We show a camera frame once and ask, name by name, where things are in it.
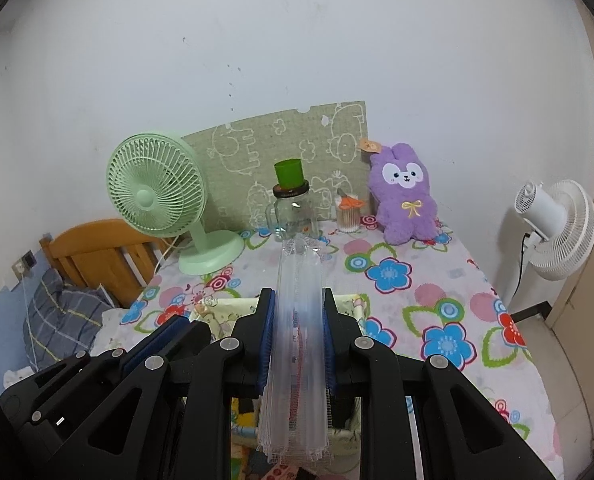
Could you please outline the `clear plastic bag roll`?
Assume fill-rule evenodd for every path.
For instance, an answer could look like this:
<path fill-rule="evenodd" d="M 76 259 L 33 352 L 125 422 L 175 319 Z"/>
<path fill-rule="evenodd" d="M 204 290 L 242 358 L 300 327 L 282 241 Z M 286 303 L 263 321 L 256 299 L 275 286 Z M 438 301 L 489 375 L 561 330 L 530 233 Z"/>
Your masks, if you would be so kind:
<path fill-rule="evenodd" d="M 258 448 L 272 463 L 314 463 L 329 448 L 320 247 L 283 240 Z"/>

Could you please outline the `colourful snack packet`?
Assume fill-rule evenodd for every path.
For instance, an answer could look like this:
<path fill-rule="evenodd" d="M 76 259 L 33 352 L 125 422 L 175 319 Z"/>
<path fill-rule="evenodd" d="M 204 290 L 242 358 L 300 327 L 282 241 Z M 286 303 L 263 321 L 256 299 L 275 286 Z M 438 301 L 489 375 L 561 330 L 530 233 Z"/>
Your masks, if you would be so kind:
<path fill-rule="evenodd" d="M 317 476 L 311 471 L 296 465 L 269 464 L 261 462 L 250 463 L 244 470 L 246 480 L 308 480 Z"/>

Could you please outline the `grey plaid pillow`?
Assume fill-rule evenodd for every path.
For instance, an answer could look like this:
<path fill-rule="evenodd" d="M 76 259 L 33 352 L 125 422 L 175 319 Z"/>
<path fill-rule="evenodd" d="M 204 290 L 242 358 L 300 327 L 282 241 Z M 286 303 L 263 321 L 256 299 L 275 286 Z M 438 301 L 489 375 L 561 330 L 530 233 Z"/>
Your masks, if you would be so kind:
<path fill-rule="evenodd" d="M 78 352 L 89 352 L 114 309 L 104 289 L 76 287 L 50 268 L 40 278 L 22 323 L 24 351 L 35 372 Z"/>

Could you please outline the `yellow cartoon fabric storage box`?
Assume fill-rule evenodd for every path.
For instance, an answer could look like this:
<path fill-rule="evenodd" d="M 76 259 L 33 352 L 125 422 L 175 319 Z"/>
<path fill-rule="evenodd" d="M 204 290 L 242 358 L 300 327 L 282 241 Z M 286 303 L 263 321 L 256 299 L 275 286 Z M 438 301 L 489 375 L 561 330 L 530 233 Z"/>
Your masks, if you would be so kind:
<path fill-rule="evenodd" d="M 335 295 L 337 311 L 351 316 L 365 333 L 365 322 L 371 313 L 367 294 Z M 191 313 L 191 321 L 203 321 L 210 327 L 213 338 L 230 337 L 235 322 L 257 309 L 257 298 L 208 299 L 201 301 Z M 245 415 L 242 402 L 232 401 L 231 440 L 246 448 L 258 447 L 260 400 L 254 400 L 254 413 Z M 329 410 L 329 455 L 333 457 L 358 454 L 361 440 L 361 402 L 355 398 L 346 404 L 331 401 Z"/>

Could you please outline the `floral tablecloth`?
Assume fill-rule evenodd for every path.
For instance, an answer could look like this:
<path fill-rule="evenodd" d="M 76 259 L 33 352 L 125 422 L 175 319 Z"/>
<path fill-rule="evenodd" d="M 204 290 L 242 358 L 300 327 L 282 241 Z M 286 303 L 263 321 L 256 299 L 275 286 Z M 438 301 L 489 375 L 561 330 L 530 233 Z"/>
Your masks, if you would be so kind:
<path fill-rule="evenodd" d="M 373 217 L 359 230 L 320 226 L 323 284 L 334 295 L 367 294 L 367 335 L 412 359 L 444 356 L 480 390 L 556 478 L 564 474 L 544 382 L 512 316 L 449 226 L 432 240 L 393 246 Z M 277 281 L 281 245 L 265 228 L 242 232 L 232 264 L 199 278 L 163 263 L 133 304 L 104 314 L 92 351 L 130 349 L 173 315 L 203 300 L 256 298 Z"/>

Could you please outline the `glass mason jar mug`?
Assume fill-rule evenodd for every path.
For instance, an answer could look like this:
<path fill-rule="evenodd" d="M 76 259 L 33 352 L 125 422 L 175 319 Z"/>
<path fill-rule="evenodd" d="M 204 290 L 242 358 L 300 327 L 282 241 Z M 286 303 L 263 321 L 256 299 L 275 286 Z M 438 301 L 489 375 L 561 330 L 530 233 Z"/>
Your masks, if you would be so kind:
<path fill-rule="evenodd" d="M 276 184 L 272 192 L 274 202 L 265 208 L 265 218 L 275 239 L 283 242 L 303 234 L 317 240 L 320 231 L 309 182 L 303 182 L 298 188 L 281 188 Z"/>

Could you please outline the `wooden chair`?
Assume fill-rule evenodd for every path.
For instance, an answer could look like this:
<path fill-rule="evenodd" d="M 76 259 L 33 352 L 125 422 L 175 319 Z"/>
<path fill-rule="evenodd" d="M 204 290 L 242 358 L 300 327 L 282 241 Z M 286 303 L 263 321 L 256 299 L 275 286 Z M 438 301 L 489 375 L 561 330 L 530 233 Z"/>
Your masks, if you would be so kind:
<path fill-rule="evenodd" d="M 40 239 L 48 263 L 78 287 L 102 285 L 121 307 L 130 307 L 155 275 L 157 254 L 172 242 L 151 237 L 121 219 L 86 222 Z"/>

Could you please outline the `cotton swab container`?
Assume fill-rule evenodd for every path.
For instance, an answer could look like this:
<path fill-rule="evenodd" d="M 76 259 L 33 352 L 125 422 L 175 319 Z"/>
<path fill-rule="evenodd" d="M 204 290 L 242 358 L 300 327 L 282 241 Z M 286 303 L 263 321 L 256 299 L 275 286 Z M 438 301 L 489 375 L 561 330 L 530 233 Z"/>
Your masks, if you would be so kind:
<path fill-rule="evenodd" d="M 346 233 L 357 231 L 363 206 L 363 200 L 339 188 L 335 198 L 337 229 Z"/>

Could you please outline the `green plastic cup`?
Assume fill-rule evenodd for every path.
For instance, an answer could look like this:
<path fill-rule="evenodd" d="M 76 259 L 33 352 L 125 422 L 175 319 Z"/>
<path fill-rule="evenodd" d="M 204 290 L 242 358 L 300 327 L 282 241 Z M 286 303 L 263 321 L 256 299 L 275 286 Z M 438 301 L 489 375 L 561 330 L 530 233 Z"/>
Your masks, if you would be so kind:
<path fill-rule="evenodd" d="M 276 162 L 274 170 L 277 185 L 281 190 L 293 190 L 300 188 L 306 181 L 303 176 L 303 165 L 300 158 L 289 158 Z"/>

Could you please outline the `green desk fan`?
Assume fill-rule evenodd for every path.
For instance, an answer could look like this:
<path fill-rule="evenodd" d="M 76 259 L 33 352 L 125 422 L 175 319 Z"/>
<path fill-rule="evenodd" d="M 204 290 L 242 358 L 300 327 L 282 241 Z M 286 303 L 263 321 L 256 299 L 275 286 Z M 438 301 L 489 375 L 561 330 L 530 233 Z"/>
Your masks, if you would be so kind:
<path fill-rule="evenodd" d="M 205 230 L 208 184 L 190 144 L 176 136 L 137 133 L 123 140 L 110 155 L 106 188 L 114 209 L 138 232 L 190 237 L 178 252 L 184 274 L 216 272 L 244 250 L 239 234 Z"/>

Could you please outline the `cartoon printed cardboard panel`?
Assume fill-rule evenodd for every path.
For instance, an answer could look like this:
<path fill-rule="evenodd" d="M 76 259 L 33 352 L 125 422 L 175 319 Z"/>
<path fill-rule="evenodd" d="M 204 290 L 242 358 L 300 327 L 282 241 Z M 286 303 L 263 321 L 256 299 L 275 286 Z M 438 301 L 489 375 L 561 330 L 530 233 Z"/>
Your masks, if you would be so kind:
<path fill-rule="evenodd" d="M 360 141 L 367 137 L 367 107 L 362 101 L 281 110 L 227 122 L 184 136 L 207 179 L 207 230 L 242 231 L 267 224 L 274 202 L 274 165 L 297 159 L 310 184 L 315 213 L 335 217 L 337 191 L 368 202 L 369 163 Z"/>

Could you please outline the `white standing fan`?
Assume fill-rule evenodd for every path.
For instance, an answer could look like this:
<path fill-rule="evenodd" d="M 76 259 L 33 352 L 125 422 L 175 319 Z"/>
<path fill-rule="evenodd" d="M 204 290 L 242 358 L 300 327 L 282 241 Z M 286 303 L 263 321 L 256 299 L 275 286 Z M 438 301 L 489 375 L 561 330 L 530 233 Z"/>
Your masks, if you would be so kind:
<path fill-rule="evenodd" d="M 594 203 L 574 180 L 550 186 L 528 181 L 515 195 L 513 209 L 528 232 L 501 294 L 503 304 L 518 293 L 528 268 L 546 281 L 565 281 L 582 268 L 594 245 Z"/>

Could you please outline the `purple plush bunny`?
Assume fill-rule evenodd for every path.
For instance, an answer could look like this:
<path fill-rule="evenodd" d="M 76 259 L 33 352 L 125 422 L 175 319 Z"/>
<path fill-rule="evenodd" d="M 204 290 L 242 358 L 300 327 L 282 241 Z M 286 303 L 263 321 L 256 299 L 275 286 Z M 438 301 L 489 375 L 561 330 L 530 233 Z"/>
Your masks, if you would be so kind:
<path fill-rule="evenodd" d="M 382 145 L 370 156 L 369 190 L 376 221 L 390 245 L 431 240 L 438 234 L 429 173 L 409 144 Z"/>

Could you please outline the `wall power outlet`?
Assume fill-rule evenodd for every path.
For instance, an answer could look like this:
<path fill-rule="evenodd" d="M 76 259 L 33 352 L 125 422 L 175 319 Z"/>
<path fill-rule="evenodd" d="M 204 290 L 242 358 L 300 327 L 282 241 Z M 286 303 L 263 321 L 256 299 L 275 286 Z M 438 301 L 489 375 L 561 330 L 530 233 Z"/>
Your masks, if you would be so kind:
<path fill-rule="evenodd" d="M 36 258 L 31 250 L 25 252 L 13 265 L 12 272 L 21 281 L 36 265 Z"/>

